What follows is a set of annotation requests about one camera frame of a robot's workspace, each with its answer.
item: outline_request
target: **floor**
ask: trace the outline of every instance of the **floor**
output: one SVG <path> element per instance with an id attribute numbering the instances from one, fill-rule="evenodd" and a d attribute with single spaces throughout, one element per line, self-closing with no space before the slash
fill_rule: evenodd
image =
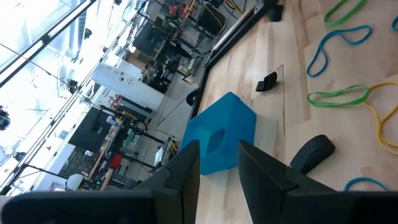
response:
<path id="1" fill-rule="evenodd" d="M 326 134 L 335 152 L 308 176 L 336 190 L 361 176 L 372 177 L 388 189 L 398 190 L 398 157 L 386 152 L 376 137 L 373 114 L 363 105 L 349 108 L 315 108 L 307 103 L 314 91 L 334 91 L 349 85 L 373 85 L 398 81 L 398 33 L 391 22 L 398 16 L 398 1 L 368 1 L 352 18 L 337 27 L 326 28 L 323 17 L 339 0 L 284 1 L 284 19 L 270 23 L 261 19 L 210 71 L 200 111 L 225 93 L 237 94 L 257 114 L 254 145 L 289 164 L 312 137 Z M 357 4 L 348 1 L 332 16 L 341 18 Z M 325 44 L 329 65 L 319 77 L 310 78 L 306 69 L 322 38 L 335 29 L 368 24 L 370 38 L 349 46 L 339 37 Z M 352 40 L 365 33 L 348 34 Z M 312 71 L 319 70 L 320 58 Z M 279 84 L 265 93 L 255 92 L 257 82 L 270 72 L 278 73 Z M 342 96 L 345 101 L 362 94 Z M 385 116 L 398 101 L 396 86 L 372 91 L 368 101 Z M 384 126 L 387 139 L 398 142 L 398 116 Z M 355 190 L 381 190 L 365 183 Z M 237 169 L 201 177 L 197 223 L 251 223 Z"/>
<path id="2" fill-rule="evenodd" d="M 243 9 L 245 0 L 235 1 L 236 4 Z M 246 7 L 251 7 L 254 4 L 253 0 L 246 1 Z M 226 9 L 221 7 L 220 11 L 226 16 L 226 25 L 231 27 L 236 19 L 229 15 Z M 233 12 L 234 16 L 239 17 L 237 11 Z M 187 32 L 184 32 L 182 37 L 191 43 L 195 43 L 198 38 L 199 33 L 192 32 L 192 29 L 188 28 Z M 213 46 L 212 41 L 205 41 L 200 45 L 200 51 L 206 52 Z M 191 76 L 187 79 L 188 82 L 181 81 L 181 76 L 177 75 L 174 77 L 170 88 L 165 94 L 165 98 L 160 105 L 159 109 L 150 122 L 150 130 L 148 133 L 153 134 L 155 137 L 166 140 L 169 135 L 174 136 L 177 139 L 181 139 L 185 132 L 185 127 L 188 123 L 188 119 L 192 110 L 192 107 L 185 101 L 186 96 L 196 89 L 200 83 L 201 76 L 204 70 L 204 60 L 198 62 L 196 69 L 193 73 L 195 76 Z M 138 158 L 148 164 L 154 164 L 155 154 L 158 151 L 159 144 L 150 139 L 142 138 L 136 146 L 131 146 L 139 152 Z M 141 165 L 135 163 L 129 163 L 128 161 L 123 161 L 125 165 L 128 166 L 126 176 L 136 180 L 145 180 L 150 175 L 148 169 L 145 169 Z"/>

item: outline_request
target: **red object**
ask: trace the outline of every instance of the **red object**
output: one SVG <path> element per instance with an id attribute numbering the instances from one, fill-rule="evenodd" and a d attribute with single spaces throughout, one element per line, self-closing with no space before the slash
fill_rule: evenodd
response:
<path id="1" fill-rule="evenodd" d="M 122 163 L 123 156 L 120 154 L 115 154 L 113 156 L 113 159 L 111 163 L 109 164 L 110 169 L 117 169 L 120 166 L 120 163 Z"/>

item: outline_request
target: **workbench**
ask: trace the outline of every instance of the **workbench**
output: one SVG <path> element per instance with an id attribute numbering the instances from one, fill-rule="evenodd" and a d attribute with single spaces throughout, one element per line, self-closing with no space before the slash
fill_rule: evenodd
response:
<path id="1" fill-rule="evenodd" d="M 307 95 L 314 91 L 398 80 L 398 32 L 391 29 L 398 16 L 398 1 L 368 1 L 342 25 L 326 28 L 324 15 L 338 1 L 284 1 L 282 21 L 270 23 L 265 16 L 260 19 L 212 66 L 207 80 L 201 83 L 198 112 L 232 91 L 257 114 L 255 146 L 281 162 L 289 164 L 309 139 L 326 134 L 336 146 L 335 152 L 309 172 L 309 177 L 343 190 L 349 180 L 367 176 L 398 190 L 398 156 L 379 145 L 369 109 L 363 105 L 315 108 L 307 103 Z M 357 3 L 348 1 L 332 19 L 341 18 Z M 329 58 L 325 72 L 316 78 L 307 76 L 308 64 L 327 33 L 361 25 L 373 28 L 367 41 L 350 46 L 341 37 L 332 37 L 325 44 Z M 364 34 L 347 36 L 358 40 Z M 320 55 L 312 70 L 319 70 L 323 63 Z M 278 73 L 278 85 L 256 92 L 257 82 L 273 71 Z M 356 96 L 342 96 L 338 101 Z M 398 102 L 398 87 L 373 91 L 369 102 L 385 116 Z M 395 116 L 384 127 L 388 140 L 398 142 L 397 127 Z M 372 183 L 358 183 L 353 188 L 382 190 Z M 251 223 L 237 168 L 201 177 L 197 223 Z"/>

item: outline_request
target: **black computer mouse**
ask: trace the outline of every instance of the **black computer mouse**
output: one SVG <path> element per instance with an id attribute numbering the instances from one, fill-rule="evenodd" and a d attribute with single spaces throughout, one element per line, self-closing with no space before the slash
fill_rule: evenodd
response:
<path id="1" fill-rule="evenodd" d="M 303 174 L 307 174 L 334 151 L 335 145 L 326 135 L 315 136 L 298 151 L 290 162 L 290 166 Z"/>

